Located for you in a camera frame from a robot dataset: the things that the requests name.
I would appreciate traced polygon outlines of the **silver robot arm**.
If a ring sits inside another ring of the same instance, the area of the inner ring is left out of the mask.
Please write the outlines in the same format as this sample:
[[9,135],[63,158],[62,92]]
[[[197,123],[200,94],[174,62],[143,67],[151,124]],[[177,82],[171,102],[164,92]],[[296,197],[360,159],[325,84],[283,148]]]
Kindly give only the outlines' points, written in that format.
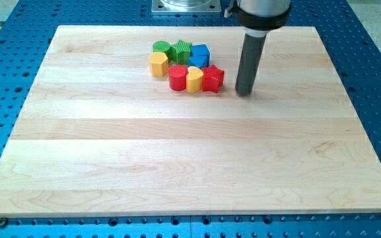
[[235,15],[247,35],[262,38],[287,23],[291,8],[291,0],[231,0],[224,17]]

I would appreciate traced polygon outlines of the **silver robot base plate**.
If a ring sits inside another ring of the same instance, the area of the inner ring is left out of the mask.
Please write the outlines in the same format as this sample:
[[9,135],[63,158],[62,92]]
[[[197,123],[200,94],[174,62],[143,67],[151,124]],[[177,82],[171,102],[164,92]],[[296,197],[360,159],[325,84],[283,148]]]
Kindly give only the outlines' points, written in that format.
[[219,13],[220,0],[152,0],[153,13]]

